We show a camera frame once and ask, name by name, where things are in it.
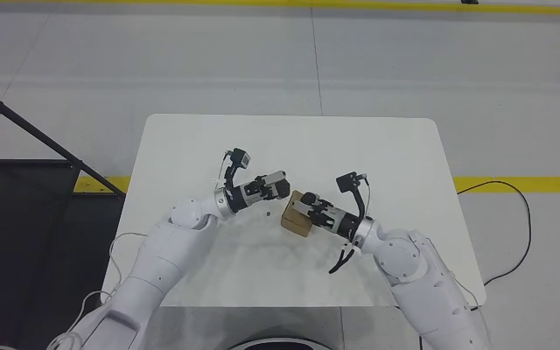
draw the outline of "white cable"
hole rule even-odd
[[[86,302],[88,301],[88,299],[90,297],[92,297],[95,294],[106,294],[108,297],[111,297],[111,294],[106,292],[105,290],[94,290],[94,291],[90,292],[89,294],[87,294],[81,300],[81,308],[80,308],[80,313],[78,314],[78,317],[76,317],[76,319],[74,320],[72,325],[70,325],[70,327],[68,327],[68,330],[66,332],[63,332],[61,335],[54,338],[49,343],[49,345],[46,347],[46,350],[56,349],[58,346],[60,346],[67,339],[70,339],[72,341],[70,343],[70,349],[74,349],[74,343],[75,343],[76,340],[78,340],[78,349],[81,349],[81,347],[83,346],[83,343],[84,343],[83,339],[81,338],[81,336],[77,332],[72,332],[72,330],[74,329],[74,327],[76,327],[76,325],[78,324],[78,322],[81,319],[81,316],[84,314],[84,310],[86,310]]]
[[[221,165],[220,165],[220,172],[218,172],[218,178],[216,179],[216,186],[213,188],[214,190],[218,188],[218,185],[220,184],[220,177],[221,177],[221,169],[224,167],[224,162],[226,161],[226,158],[228,157],[228,153],[226,152],[226,155],[224,156],[224,158],[221,160]]]
[[[459,280],[455,277],[454,274],[452,276],[453,276],[453,279],[455,280],[455,282],[457,282],[457,284],[461,288],[463,288],[467,293],[469,293],[471,295],[471,297],[474,299],[474,302],[476,303],[476,307],[480,312],[480,317],[482,318],[482,323],[484,324],[484,330],[486,331],[486,336],[488,337],[488,343],[490,344],[490,347],[492,347],[492,341],[490,340],[490,332],[488,331],[487,320],[484,317],[484,313],[482,313],[482,307],[479,304],[479,300],[474,296],[474,293],[472,293],[461,282],[459,282]]]
[[[113,257],[113,247],[115,246],[116,240],[123,237],[124,235],[138,235],[138,236],[142,236],[142,237],[147,237],[148,236],[147,234],[139,234],[139,233],[136,233],[136,232],[126,232],[124,234],[119,234],[111,242],[111,245],[108,248],[108,257],[109,257],[109,260],[113,263],[113,265],[115,265],[116,273],[119,275],[119,282],[116,283],[115,287],[113,288],[113,290],[109,294],[109,297],[111,297],[115,293],[116,289],[121,285],[121,282],[123,281],[123,273],[121,272],[121,269],[116,264],[115,258]]]
[[[68,330],[66,332],[63,332],[62,334],[60,334],[59,336],[57,336],[56,338],[51,340],[49,345],[46,347],[46,350],[55,350],[65,340],[68,340],[68,339],[70,339],[72,341],[70,343],[70,349],[74,349],[74,344],[75,344],[76,340],[78,340],[78,349],[81,349],[81,347],[83,346],[83,339],[81,338],[81,336],[77,332],[72,332],[72,330],[74,329],[74,327],[76,327],[76,325],[80,321],[81,316],[83,315],[84,310],[86,309],[86,302],[88,301],[88,298],[90,298],[91,296],[93,296],[95,294],[105,294],[108,297],[107,300],[109,300],[113,296],[113,294],[115,294],[117,288],[121,285],[121,282],[123,281],[123,273],[121,272],[121,269],[116,264],[115,258],[113,257],[113,247],[115,246],[116,240],[123,237],[124,235],[137,235],[137,236],[142,236],[142,237],[147,237],[148,236],[147,234],[139,234],[139,233],[136,233],[136,232],[125,232],[124,234],[119,234],[117,237],[115,237],[115,239],[111,242],[111,244],[109,246],[108,256],[109,256],[109,260],[115,265],[116,273],[119,275],[119,282],[116,284],[115,288],[113,288],[113,290],[110,293],[106,292],[105,290],[95,290],[95,291],[92,291],[91,293],[87,294],[81,300],[81,308],[80,308],[80,313],[78,314],[78,317],[74,320],[72,325],[70,325],[70,327],[68,327]],[[10,346],[0,346],[0,350],[17,350],[17,349],[15,349],[13,347],[10,347]]]

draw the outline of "black cable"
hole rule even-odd
[[[533,226],[531,224],[531,209],[529,207],[529,203],[527,202],[527,199],[525,198],[525,196],[523,195],[523,193],[514,185],[509,184],[508,182],[505,181],[499,181],[499,180],[492,180],[492,181],[487,181],[487,182],[483,182],[482,184],[478,184],[478,185],[474,185],[472,187],[466,188],[465,190],[459,191],[457,192],[457,195],[461,194],[461,193],[465,193],[468,191],[471,191],[477,187],[481,187],[481,186],[485,186],[488,184],[501,184],[501,185],[505,185],[508,187],[513,188],[517,193],[519,193],[519,195],[521,196],[521,198],[523,199],[523,203],[525,204],[525,208],[527,210],[527,223],[528,223],[528,242],[527,242],[527,248],[525,249],[525,253],[523,253],[523,256],[521,257],[521,260],[512,268],[510,269],[508,272],[503,273],[501,275],[495,276],[490,278],[489,280],[487,280],[486,282],[484,282],[484,286],[486,287],[489,283],[491,283],[492,281],[495,281],[499,278],[505,277],[509,274],[511,274],[512,272],[514,272],[515,270],[517,270],[522,263],[525,261],[525,258],[527,257],[527,255],[529,254],[529,250],[531,249],[531,242],[533,240]],[[479,307],[474,307],[471,309],[471,311],[476,311],[478,310]]]
[[[235,172],[237,172],[237,167],[235,165],[230,165],[226,169],[226,174],[224,175],[224,179],[226,179],[226,184],[224,185],[227,190],[231,190],[234,188],[234,176]]]
[[[356,204],[358,205],[358,212],[359,212],[358,219],[356,220],[356,224],[352,228],[352,232],[350,232],[350,234],[348,235],[348,240],[350,241],[351,244],[354,244],[354,236],[356,235],[358,226],[366,217],[366,206],[364,205],[364,199],[361,197],[360,189],[358,189],[358,187],[355,187],[352,190],[352,195],[356,200]]]
[[[340,257],[342,257],[344,255],[344,251],[340,252]],[[348,253],[348,255],[344,258],[344,259],[340,259],[339,261],[336,263],[336,265],[334,265],[334,267],[332,269],[329,270],[329,274],[333,274],[336,271],[338,271],[342,265],[344,265],[345,263],[348,263],[348,260],[350,260],[350,258],[354,255],[354,250],[351,250],[350,253]]]
[[[340,269],[340,263],[342,260],[344,260],[344,247],[340,250],[339,260],[334,264],[334,266],[332,266],[332,269],[329,269],[329,275],[332,275]]]

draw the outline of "metal rod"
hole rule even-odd
[[[73,164],[78,165],[89,176],[99,181],[101,184],[106,186],[109,190],[116,193],[119,197],[121,196],[124,197],[126,195],[123,191],[119,190],[118,187],[111,184],[106,178],[101,176],[97,171],[90,168],[87,164],[84,164],[74,154],[70,153],[64,147],[56,143],[53,139],[51,139],[41,130],[35,128],[30,122],[27,122],[21,115],[18,115],[18,113],[9,109],[8,106],[6,106],[2,101],[0,101],[0,114],[4,115],[6,118],[13,121],[18,127],[33,135],[40,142],[49,146],[53,151],[59,153],[62,157],[68,159]]]

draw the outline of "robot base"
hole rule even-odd
[[[252,340],[229,350],[332,350],[316,342],[296,338],[267,338]]]

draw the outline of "white table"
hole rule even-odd
[[[213,189],[224,150],[251,156],[235,183],[284,170],[292,189],[357,213],[335,179],[366,172],[369,212],[385,229],[416,228],[436,244],[458,280],[484,303],[486,293],[436,124],[428,119],[247,115],[152,115],[145,126],[118,233],[148,233],[184,197]],[[364,199],[368,191],[360,187]],[[371,256],[333,275],[342,239],[315,227],[302,238],[280,227],[284,200],[260,202],[220,226],[196,276],[166,306],[371,306],[395,301]],[[126,276],[142,238],[117,241]],[[109,265],[103,289],[117,281]]]

